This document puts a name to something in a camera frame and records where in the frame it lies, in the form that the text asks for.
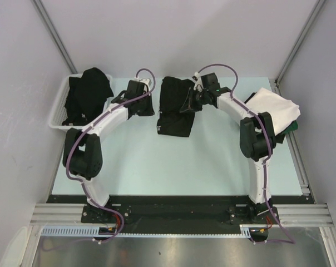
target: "laundry basket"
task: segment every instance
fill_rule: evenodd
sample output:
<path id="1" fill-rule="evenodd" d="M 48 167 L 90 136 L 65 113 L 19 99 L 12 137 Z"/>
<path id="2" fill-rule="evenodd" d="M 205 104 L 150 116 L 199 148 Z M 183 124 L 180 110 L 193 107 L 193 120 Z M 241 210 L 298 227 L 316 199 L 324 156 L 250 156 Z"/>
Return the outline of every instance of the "laundry basket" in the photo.
<path id="1" fill-rule="evenodd" d="M 80 78 L 81 76 L 82 76 L 82 73 L 69 75 L 63 80 L 61 84 L 61 88 L 58 91 L 58 94 L 56 96 L 55 102 L 51 110 L 50 119 L 48 122 L 48 125 L 50 126 L 50 128 L 60 129 L 63 131 L 68 131 L 70 128 L 76 128 L 76 129 L 83 128 L 83 126 L 62 126 L 62 122 L 68 118 L 67 110 L 64 107 L 64 105 L 66 104 L 67 96 L 69 93 L 69 77 Z M 112 80 L 111 75 L 106 75 L 106 77 L 108 78 L 109 81 Z M 109 104 L 108 99 L 104 104 L 103 110 L 105 110 Z"/>

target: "table surface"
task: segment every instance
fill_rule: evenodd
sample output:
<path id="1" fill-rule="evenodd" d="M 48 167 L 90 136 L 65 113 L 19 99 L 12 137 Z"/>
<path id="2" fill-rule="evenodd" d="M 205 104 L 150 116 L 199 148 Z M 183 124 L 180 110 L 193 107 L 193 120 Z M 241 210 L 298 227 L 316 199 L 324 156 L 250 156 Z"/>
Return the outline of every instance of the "table surface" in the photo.
<path id="1" fill-rule="evenodd" d="M 128 80 L 112 80 L 115 95 L 126 89 Z M 157 134 L 161 81 L 157 78 L 152 97 L 156 114 L 133 116 L 103 142 L 103 168 L 96 179 L 113 195 L 247 195 L 248 162 L 240 151 L 239 127 L 228 114 L 206 105 L 196 114 L 190 137 Z M 234 81 L 219 78 L 221 86 L 230 88 Z M 268 78 L 240 78 L 236 96 L 245 100 L 261 87 L 271 90 Z M 286 140 L 273 151 L 270 191 L 302 194 Z M 61 163 L 52 195 L 83 195 Z"/>

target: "shiny floor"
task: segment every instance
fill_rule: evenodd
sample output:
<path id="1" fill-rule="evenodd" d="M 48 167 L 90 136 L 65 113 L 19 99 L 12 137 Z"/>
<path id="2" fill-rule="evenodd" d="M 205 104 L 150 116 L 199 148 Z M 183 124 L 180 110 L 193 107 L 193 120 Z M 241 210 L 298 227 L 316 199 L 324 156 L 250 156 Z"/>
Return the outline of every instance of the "shiny floor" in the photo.
<path id="1" fill-rule="evenodd" d="M 304 267 L 330 266 L 318 228 L 290 229 L 296 245 L 253 245 L 247 239 L 219 238 L 115 238 L 107 244 L 80 238 L 44 238 L 33 267 L 166 266 L 166 267 Z M 284 238 L 272 229 L 270 238 Z M 45 252 L 52 247 L 60 248 Z"/>

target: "green object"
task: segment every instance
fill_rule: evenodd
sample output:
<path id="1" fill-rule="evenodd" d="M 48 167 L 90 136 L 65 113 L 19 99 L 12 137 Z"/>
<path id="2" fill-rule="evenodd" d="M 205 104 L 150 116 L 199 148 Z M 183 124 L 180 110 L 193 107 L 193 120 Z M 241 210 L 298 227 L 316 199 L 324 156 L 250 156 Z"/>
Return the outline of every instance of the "green object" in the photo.
<path id="1" fill-rule="evenodd" d="M 288 132 L 293 132 L 298 129 L 298 123 L 297 121 L 293 121 L 281 134 L 285 135 Z"/>

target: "white board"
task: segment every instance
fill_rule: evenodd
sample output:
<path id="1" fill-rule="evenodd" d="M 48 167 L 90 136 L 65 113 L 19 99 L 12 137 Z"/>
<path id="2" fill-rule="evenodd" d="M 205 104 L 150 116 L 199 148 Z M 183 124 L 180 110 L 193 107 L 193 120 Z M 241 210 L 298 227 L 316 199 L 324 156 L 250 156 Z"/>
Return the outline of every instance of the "white board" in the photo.
<path id="1" fill-rule="evenodd" d="M 190 137 L 158 135 L 161 78 L 152 94 L 155 116 L 133 116 L 102 144 L 103 168 L 96 179 L 114 195 L 247 195 L 249 169 L 239 146 L 239 127 L 226 113 L 204 106 L 195 116 Z M 233 78 L 219 78 L 231 87 Z M 115 95 L 128 79 L 113 79 Z M 236 95 L 247 99 L 267 78 L 241 78 Z M 278 144 L 270 163 L 273 195 L 301 195 L 288 144 Z M 67 178 L 59 165 L 53 195 L 83 195 L 81 185 Z"/>
<path id="2" fill-rule="evenodd" d="M 316 0 L 43 0 L 79 73 L 190 76 L 226 63 L 275 78 Z"/>

